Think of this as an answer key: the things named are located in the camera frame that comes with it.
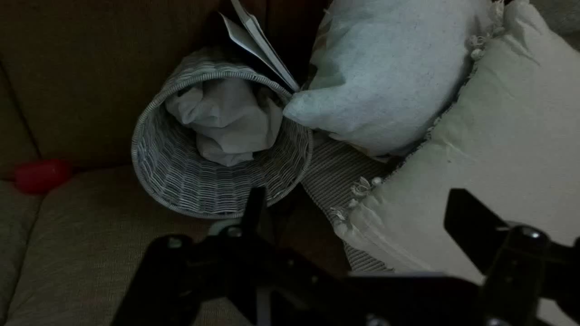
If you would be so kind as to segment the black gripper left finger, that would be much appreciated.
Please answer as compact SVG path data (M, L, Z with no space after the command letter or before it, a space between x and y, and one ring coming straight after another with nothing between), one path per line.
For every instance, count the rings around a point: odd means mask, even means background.
M248 194L246 207L240 218L240 230L244 234L259 234L264 229L266 218L266 189L253 187Z

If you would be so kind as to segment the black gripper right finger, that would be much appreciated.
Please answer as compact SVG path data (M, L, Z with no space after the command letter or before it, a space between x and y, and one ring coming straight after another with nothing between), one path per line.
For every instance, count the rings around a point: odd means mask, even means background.
M509 225L465 189L451 189L443 230L467 258L492 258L503 243Z

